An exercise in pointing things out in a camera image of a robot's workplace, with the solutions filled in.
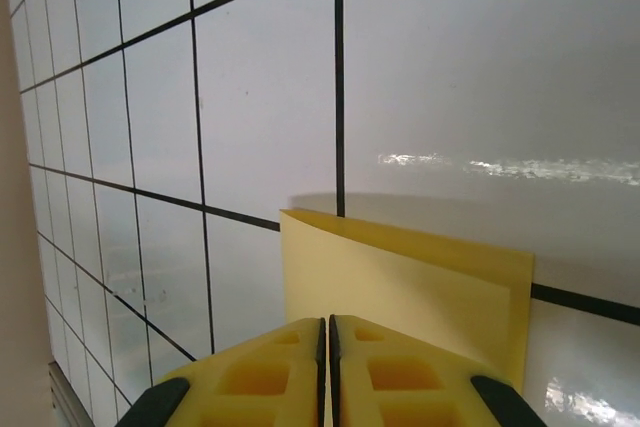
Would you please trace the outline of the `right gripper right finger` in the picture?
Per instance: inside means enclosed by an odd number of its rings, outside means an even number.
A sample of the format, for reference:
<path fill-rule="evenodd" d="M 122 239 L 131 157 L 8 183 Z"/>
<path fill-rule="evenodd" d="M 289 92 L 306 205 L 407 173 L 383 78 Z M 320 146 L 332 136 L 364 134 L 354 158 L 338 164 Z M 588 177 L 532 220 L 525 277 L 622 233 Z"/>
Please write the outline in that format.
<path fill-rule="evenodd" d="M 541 426 L 488 366 L 351 315 L 328 324 L 336 426 Z"/>

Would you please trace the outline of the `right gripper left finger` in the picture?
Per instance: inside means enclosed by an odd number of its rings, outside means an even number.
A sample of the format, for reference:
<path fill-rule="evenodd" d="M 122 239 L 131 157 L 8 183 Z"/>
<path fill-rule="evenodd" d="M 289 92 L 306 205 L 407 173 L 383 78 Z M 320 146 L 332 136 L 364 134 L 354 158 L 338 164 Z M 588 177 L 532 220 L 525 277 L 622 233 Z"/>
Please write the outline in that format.
<path fill-rule="evenodd" d="M 322 426 L 326 321 L 306 318 L 190 362 L 146 389 L 120 426 Z"/>

